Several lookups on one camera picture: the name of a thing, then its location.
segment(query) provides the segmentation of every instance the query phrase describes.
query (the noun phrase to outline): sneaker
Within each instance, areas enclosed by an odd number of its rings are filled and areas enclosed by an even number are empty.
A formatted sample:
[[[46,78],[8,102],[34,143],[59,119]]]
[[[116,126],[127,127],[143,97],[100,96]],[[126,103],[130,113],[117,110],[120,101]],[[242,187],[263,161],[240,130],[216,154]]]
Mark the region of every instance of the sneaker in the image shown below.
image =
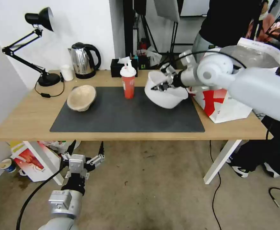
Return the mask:
[[[275,172],[268,163],[263,163],[263,169],[269,174],[271,177],[277,178],[280,175]]]
[[[230,167],[235,171],[235,173],[242,178],[247,178],[249,171],[247,169],[243,169],[242,167],[235,166],[232,163],[232,157],[229,157],[226,161],[227,164],[229,164]]]

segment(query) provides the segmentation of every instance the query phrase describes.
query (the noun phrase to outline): white bowl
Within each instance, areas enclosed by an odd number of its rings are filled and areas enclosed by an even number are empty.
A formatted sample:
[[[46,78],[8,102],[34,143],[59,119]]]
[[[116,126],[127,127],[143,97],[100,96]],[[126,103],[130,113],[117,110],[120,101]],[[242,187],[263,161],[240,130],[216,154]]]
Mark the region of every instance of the white bowl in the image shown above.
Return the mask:
[[[95,100],[96,90],[91,85],[76,87],[68,96],[67,104],[74,111],[86,111]]]
[[[167,77],[162,72],[150,71],[144,91],[147,97],[156,105],[166,109],[172,109],[182,100],[188,98],[188,92],[182,87],[176,89],[168,88],[166,92],[151,90],[152,87],[166,80]]]

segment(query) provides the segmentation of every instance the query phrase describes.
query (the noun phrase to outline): lamp base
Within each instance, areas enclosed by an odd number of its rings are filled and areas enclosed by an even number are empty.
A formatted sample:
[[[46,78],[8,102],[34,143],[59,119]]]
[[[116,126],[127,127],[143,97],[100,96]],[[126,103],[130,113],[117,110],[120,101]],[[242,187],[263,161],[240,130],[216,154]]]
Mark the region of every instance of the lamp base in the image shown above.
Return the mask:
[[[60,76],[55,73],[49,73],[45,76],[40,76],[38,79],[38,83],[40,86],[52,86],[60,82]]]

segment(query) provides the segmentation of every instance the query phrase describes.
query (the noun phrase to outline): light stand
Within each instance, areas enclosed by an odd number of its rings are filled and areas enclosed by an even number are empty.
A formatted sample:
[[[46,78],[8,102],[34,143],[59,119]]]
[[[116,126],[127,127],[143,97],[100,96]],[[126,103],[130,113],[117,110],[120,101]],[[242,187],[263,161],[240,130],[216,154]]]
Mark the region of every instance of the light stand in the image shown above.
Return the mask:
[[[40,11],[39,14],[33,14],[33,13],[27,13],[25,14],[25,20],[31,24],[33,27],[34,25],[37,25],[37,28],[33,30],[28,35],[24,36],[23,38],[19,39],[18,41],[14,42],[13,44],[6,46],[2,49],[2,52],[17,61],[27,65],[28,67],[31,67],[32,69],[38,71],[40,73],[40,77],[38,79],[38,83],[40,86],[52,86],[60,82],[60,76],[55,73],[48,73],[45,71],[45,68],[37,66],[33,63],[29,63],[28,61],[20,58],[19,56],[15,55],[15,52],[19,49],[23,48],[24,46],[32,43],[33,41],[37,40],[38,38],[42,37],[42,29],[39,28],[38,25],[42,25],[45,28],[47,28],[50,31],[53,31],[50,18],[53,17],[52,11],[49,7],[44,8]],[[32,40],[24,43],[19,44],[24,39],[28,38],[29,36],[36,34],[37,37],[33,38]]]

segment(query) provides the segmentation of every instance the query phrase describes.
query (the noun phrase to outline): lamp shade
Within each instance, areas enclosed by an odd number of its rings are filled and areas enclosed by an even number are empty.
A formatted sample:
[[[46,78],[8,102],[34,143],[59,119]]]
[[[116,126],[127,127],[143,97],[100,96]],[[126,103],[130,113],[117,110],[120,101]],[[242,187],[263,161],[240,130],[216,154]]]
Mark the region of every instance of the lamp shade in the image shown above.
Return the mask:
[[[51,20],[53,18],[53,13],[51,8],[46,7],[42,9],[38,14],[26,13],[25,21],[31,25],[42,25],[44,28],[53,31]]]

